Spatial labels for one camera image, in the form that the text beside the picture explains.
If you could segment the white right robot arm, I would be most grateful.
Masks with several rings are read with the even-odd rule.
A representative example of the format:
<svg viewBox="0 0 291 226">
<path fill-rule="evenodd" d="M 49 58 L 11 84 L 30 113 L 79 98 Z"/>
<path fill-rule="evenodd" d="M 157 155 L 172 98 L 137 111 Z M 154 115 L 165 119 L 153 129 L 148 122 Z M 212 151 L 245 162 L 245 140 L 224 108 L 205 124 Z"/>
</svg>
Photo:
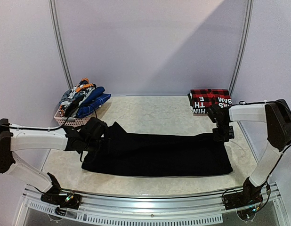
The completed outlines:
<svg viewBox="0 0 291 226">
<path fill-rule="evenodd" d="M 238 201 L 249 205 L 267 182 L 286 150 L 291 146 L 291 110 L 284 99 L 263 101 L 220 107 L 212 105 L 208 117 L 216 128 L 213 129 L 215 141 L 227 142 L 234 137 L 231 123 L 258 124 L 258 137 L 264 144 L 263 152 L 256 168 L 246 178 Z"/>
</svg>

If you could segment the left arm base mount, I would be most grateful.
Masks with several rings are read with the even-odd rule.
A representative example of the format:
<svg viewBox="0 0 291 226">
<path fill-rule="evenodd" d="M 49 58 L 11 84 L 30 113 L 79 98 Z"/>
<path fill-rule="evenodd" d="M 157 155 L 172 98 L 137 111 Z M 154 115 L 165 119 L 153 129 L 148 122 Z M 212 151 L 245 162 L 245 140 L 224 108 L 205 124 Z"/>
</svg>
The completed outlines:
<svg viewBox="0 0 291 226">
<path fill-rule="evenodd" d="M 65 192 L 52 187 L 42 194 L 40 199 L 43 202 L 59 206 L 60 208 L 77 210 L 81 204 L 82 196 L 74 192 Z"/>
</svg>

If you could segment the black t-shirt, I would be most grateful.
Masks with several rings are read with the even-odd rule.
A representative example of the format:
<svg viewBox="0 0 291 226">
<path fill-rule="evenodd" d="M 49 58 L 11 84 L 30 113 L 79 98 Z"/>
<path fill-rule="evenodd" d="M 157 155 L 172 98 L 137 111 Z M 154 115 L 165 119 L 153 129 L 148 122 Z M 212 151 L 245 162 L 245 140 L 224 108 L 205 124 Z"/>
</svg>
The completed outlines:
<svg viewBox="0 0 291 226">
<path fill-rule="evenodd" d="M 223 142 L 212 133 L 195 136 L 137 134 L 114 122 L 82 169 L 127 177 L 219 176 L 233 171 Z"/>
</svg>

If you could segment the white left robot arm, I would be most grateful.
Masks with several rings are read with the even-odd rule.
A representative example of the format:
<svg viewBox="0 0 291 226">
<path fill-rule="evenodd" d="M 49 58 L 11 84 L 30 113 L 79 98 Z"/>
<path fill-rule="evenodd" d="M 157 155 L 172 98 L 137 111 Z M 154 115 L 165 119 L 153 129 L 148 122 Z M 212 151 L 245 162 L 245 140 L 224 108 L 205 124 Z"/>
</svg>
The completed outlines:
<svg viewBox="0 0 291 226">
<path fill-rule="evenodd" d="M 77 128 L 59 126 L 55 128 L 24 127 L 0 120 L 0 174 L 14 176 L 34 186 L 54 203 L 61 204 L 65 194 L 60 191 L 55 177 L 45 174 L 21 159 L 19 150 L 56 149 L 62 151 L 96 152 L 104 139 L 107 124 L 92 117 Z"/>
</svg>

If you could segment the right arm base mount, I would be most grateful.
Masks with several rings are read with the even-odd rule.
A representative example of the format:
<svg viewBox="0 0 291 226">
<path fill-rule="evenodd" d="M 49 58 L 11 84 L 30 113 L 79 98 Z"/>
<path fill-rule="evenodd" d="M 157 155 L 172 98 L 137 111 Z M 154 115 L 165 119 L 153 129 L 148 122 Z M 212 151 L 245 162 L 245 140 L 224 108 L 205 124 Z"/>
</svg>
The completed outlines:
<svg viewBox="0 0 291 226">
<path fill-rule="evenodd" d="M 226 210 L 237 209 L 245 206 L 253 206 L 251 211 L 256 213 L 260 211 L 269 201 L 271 191 L 267 191 L 267 199 L 263 203 L 263 196 L 261 193 L 254 196 L 254 198 L 246 199 L 242 192 L 237 192 L 234 189 L 227 189 L 221 195 L 222 203 Z"/>
</svg>

